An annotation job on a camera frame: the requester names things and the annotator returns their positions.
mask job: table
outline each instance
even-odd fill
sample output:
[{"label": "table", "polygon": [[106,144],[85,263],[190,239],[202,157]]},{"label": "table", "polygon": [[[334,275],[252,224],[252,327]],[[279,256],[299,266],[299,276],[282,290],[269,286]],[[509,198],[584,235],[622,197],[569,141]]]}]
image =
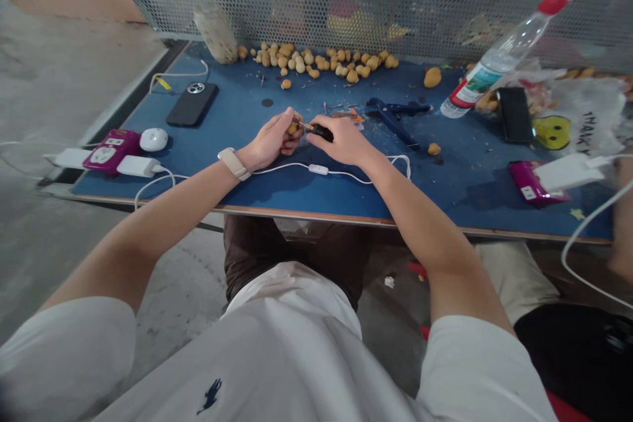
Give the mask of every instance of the table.
[{"label": "table", "polygon": [[[422,145],[418,152],[408,150],[380,119],[368,119],[363,133],[386,155],[408,155],[411,181],[468,234],[566,239],[579,224],[571,215],[572,209],[582,209],[587,216],[613,193],[605,186],[592,184],[572,190],[570,203],[544,210],[525,203],[508,173],[508,162],[553,157],[540,147],[506,143],[500,124],[475,112],[461,119],[444,117],[440,105],[463,75],[460,69],[442,70],[442,82],[433,89],[423,85],[423,65],[404,61],[398,69],[381,68],[353,87],[344,87],[347,82],[333,73],[322,73],[318,80],[313,80],[308,74],[290,71],[288,78],[292,87],[282,90],[278,68],[264,68],[252,59],[230,66],[219,65],[204,44],[193,42],[171,64],[168,72],[201,72],[200,59],[210,67],[206,78],[165,77],[171,90],[155,84],[153,92],[146,95],[120,127],[140,133],[150,127],[165,129],[170,136],[167,148],[151,155],[177,174],[191,176],[216,161],[217,153],[225,147],[238,149],[246,145],[271,116],[287,106],[310,119],[323,113],[324,102],[330,106],[350,104],[362,112],[365,101],[375,96],[396,104],[421,101],[433,106],[429,113],[402,117],[401,124]],[[263,86],[261,75],[266,77]],[[220,92],[210,111],[199,128],[168,126],[165,118],[180,93],[194,80],[218,85]],[[264,107],[263,99],[271,99],[273,105]],[[431,142],[441,145],[443,164],[426,153]],[[291,162],[320,164],[364,178],[359,169],[334,162],[307,142],[302,143],[292,157],[281,157],[274,165]],[[404,171],[403,161],[396,165]],[[112,178],[89,171],[71,192],[81,200],[130,203],[147,182],[138,177]],[[148,189],[143,198],[155,197],[170,186],[170,180],[163,180]],[[306,220],[394,225],[373,186],[345,175],[317,175],[303,167],[287,167],[255,176],[227,195],[218,209]],[[612,238],[611,219],[610,211],[598,216],[583,232],[580,241],[608,242]]]}]

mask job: black smartphone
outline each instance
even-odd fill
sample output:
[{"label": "black smartphone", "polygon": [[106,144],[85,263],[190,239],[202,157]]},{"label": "black smartphone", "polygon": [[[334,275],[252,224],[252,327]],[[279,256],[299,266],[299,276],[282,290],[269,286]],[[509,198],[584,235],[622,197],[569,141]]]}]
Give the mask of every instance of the black smartphone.
[{"label": "black smartphone", "polygon": [[215,84],[192,82],[167,116],[167,123],[175,127],[196,127],[202,122],[218,91]]},{"label": "black smartphone", "polygon": [[528,98],[523,88],[499,88],[499,110],[506,141],[530,143],[534,139],[532,118],[529,116]]}]

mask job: concrete floor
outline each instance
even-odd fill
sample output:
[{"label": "concrete floor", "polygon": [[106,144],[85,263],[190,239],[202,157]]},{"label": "concrete floor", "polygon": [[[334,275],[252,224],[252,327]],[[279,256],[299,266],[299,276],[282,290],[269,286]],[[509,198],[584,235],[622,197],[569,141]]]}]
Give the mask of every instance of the concrete floor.
[{"label": "concrete floor", "polygon": [[[163,51],[151,28],[25,15],[0,0],[0,141],[73,144]],[[32,175],[42,154],[61,147],[3,148]],[[126,214],[38,195],[31,180],[0,163],[0,344]],[[222,217],[206,220],[220,226]],[[299,224],[285,223],[289,227]],[[409,256],[383,249],[372,256],[359,305],[366,345],[409,394],[415,394],[429,322],[428,287],[406,271]],[[222,235],[196,229],[158,263],[137,318],[132,373],[111,397],[183,347],[221,315],[225,303]],[[382,284],[393,269],[396,287]]]}]

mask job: red bottle cap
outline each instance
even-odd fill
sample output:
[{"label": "red bottle cap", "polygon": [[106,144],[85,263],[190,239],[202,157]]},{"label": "red bottle cap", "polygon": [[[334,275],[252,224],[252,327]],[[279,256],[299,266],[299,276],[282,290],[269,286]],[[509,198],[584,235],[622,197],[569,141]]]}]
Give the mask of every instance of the red bottle cap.
[{"label": "red bottle cap", "polygon": [[538,11],[546,15],[556,15],[563,10],[569,3],[569,0],[543,0],[539,5]]}]

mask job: person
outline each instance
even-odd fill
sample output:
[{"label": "person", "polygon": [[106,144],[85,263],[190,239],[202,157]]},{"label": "person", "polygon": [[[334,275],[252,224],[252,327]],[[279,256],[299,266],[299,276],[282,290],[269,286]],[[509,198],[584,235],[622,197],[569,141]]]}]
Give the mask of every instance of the person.
[{"label": "person", "polygon": [[[273,117],[235,157],[253,172],[291,155],[303,134],[287,135],[292,119],[290,108]],[[272,221],[227,217],[226,313],[96,420],[556,420],[464,235],[349,119],[313,123],[334,141],[307,141],[367,174],[429,274],[433,329],[416,398],[363,345],[357,249],[343,252],[334,235],[300,262]],[[233,168],[220,160],[123,220],[2,347],[17,419],[85,417],[128,373],[156,261],[239,186]]]},{"label": "person", "polygon": [[[631,179],[633,158],[621,158],[619,187]],[[608,264],[629,283],[633,283],[632,210],[633,191],[629,191],[615,203]],[[475,249],[545,388],[593,422],[633,420],[629,400],[633,320],[566,302],[543,275],[525,243],[486,243]]]}]

